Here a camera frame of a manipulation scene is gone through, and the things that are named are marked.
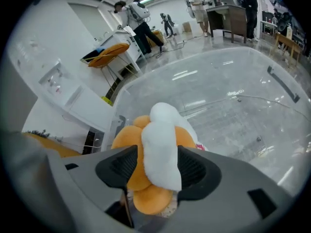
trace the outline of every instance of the clear plastic dome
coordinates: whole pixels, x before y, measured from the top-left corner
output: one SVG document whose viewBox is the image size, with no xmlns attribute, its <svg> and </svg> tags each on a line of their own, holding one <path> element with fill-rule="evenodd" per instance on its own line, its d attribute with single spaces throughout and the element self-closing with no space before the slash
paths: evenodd
<svg viewBox="0 0 311 233">
<path fill-rule="evenodd" d="M 176 61 L 119 92 L 108 148 L 157 102 L 174 106 L 208 151 L 249 162 L 292 195 L 309 174 L 311 103 L 290 74 L 251 48 Z"/>
</svg>

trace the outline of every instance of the shiny floor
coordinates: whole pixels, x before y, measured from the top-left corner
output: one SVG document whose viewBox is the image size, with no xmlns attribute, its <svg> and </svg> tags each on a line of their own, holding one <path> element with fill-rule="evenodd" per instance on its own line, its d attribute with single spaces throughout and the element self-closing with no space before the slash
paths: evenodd
<svg viewBox="0 0 311 233">
<path fill-rule="evenodd" d="M 143 59 L 138 61 L 138 65 L 143 73 L 151 72 L 174 61 L 185 59 L 198 53 L 203 53 L 215 49 L 247 46 L 258 50 L 266 56 L 269 56 L 270 50 L 273 47 L 273 40 L 270 39 L 269 36 L 265 36 L 265 39 L 261 39 L 259 42 L 250 43 L 247 41 L 246 44 L 244 44 L 243 38 L 241 36 L 235 35 L 234 43 L 231 43 L 230 34 L 226 33 L 225 37 L 223 37 L 222 31 L 215 30 L 213 38 L 210 36 L 203 37 L 203 35 L 200 33 L 183 33 L 171 39 L 167 39 L 165 46 L 167 47 L 168 52 L 163 53 L 161 56 L 158 57 L 158 47 L 154 47 L 153 53 L 155 55 L 152 58 L 147 59 L 147 62 L 145 62 Z M 289 67 L 289 53 L 287 52 L 284 56 L 282 56 L 282 51 L 280 49 L 277 49 L 271 58 L 280 66 L 282 66 L 288 73 L 290 73 L 290 75 L 294 77 L 295 80 L 304 89 L 309 98 L 311 98 L 311 76 L 306 71 L 306 69 L 311 70 L 311 62 L 307 62 L 304 67 L 298 63 L 295 67 L 296 60 L 293 59 L 291 67 Z M 122 83 L 120 83 L 111 100 L 114 101 L 118 91 L 126 83 L 132 81 L 133 79 L 135 79 L 134 76 L 128 77 Z"/>
</svg>

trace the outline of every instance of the brown table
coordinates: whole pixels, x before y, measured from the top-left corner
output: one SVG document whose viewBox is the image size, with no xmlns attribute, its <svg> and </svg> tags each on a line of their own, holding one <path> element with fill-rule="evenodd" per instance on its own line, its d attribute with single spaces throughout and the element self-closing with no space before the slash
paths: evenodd
<svg viewBox="0 0 311 233">
<path fill-rule="evenodd" d="M 294 51 L 297 52 L 298 55 L 297 55 L 296 64 L 295 64 L 295 67 L 296 67 L 297 63 L 298 63 L 299 55 L 302 52 L 302 49 L 301 49 L 301 47 L 297 43 L 295 43 L 291 39 L 287 38 L 286 36 L 283 36 L 280 33 L 276 34 L 276 43 L 275 43 L 274 47 L 270 50 L 269 55 L 271 55 L 271 56 L 274 55 L 274 53 L 276 52 L 276 49 L 277 49 L 277 46 L 278 46 L 279 42 L 284 44 L 283 55 L 284 55 L 284 53 L 285 53 L 285 51 L 287 50 L 288 47 L 291 48 L 291 50 L 292 50 L 291 51 L 290 62 L 288 64 L 289 67 L 291 66 L 291 63 L 292 63 L 292 58 L 293 58 Z"/>
<path fill-rule="evenodd" d="M 222 29 L 223 36 L 225 33 L 231 33 L 232 43 L 235 34 L 244 36 L 244 43 L 246 43 L 246 13 L 244 8 L 236 5 L 223 5 L 206 11 L 212 37 L 214 37 L 213 30 Z"/>
</svg>

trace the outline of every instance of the orange cushion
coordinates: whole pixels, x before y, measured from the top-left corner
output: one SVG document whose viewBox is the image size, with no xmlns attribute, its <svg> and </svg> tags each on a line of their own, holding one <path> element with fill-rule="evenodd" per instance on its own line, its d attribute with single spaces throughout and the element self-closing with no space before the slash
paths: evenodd
<svg viewBox="0 0 311 233">
<path fill-rule="evenodd" d="M 39 135 L 30 134 L 30 133 L 25 133 L 25 135 L 37 139 L 42 144 L 42 146 L 44 146 L 45 148 L 57 151 L 61 158 L 81 155 L 77 151 L 68 149 L 68 148 L 64 147 L 63 145 L 60 145 L 60 144 L 58 144 L 58 143 L 56 143 L 50 139 L 43 138 Z"/>
<path fill-rule="evenodd" d="M 136 168 L 127 182 L 127 188 L 133 191 L 140 191 L 151 185 L 148 180 L 143 165 L 144 153 L 141 143 L 142 129 L 136 126 L 124 127 L 113 140 L 112 149 L 137 145 L 137 165 Z"/>
<path fill-rule="evenodd" d="M 173 191 L 152 184 L 142 191 L 134 192 L 133 202 L 141 213 L 155 215 L 170 204 L 172 197 Z"/>
<path fill-rule="evenodd" d="M 188 148 L 196 148 L 196 145 L 191 135 L 184 128 L 175 126 L 176 145 L 184 146 Z"/>
<path fill-rule="evenodd" d="M 133 121 L 133 125 L 141 129 L 145 128 L 150 123 L 149 116 L 139 116 Z"/>
<path fill-rule="evenodd" d="M 115 58 L 118 54 L 121 54 L 121 53 L 125 52 L 126 50 L 128 50 L 129 47 L 130 47 L 130 45 L 128 45 L 127 43 L 115 44 L 112 47 L 109 47 L 109 48 L 105 49 L 104 51 L 102 51 L 98 55 L 98 58 L 93 59 L 88 64 L 88 66 L 89 67 L 95 67 L 95 68 L 105 66 L 105 65 L 109 64 L 109 62 L 113 58 Z"/>
</svg>

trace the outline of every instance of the red sticker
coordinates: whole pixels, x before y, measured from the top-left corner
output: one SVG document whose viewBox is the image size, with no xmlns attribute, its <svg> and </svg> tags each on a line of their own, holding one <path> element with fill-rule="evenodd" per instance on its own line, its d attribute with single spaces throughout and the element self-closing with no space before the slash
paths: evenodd
<svg viewBox="0 0 311 233">
<path fill-rule="evenodd" d="M 196 148 L 205 151 L 204 145 L 202 144 L 196 144 Z"/>
</svg>

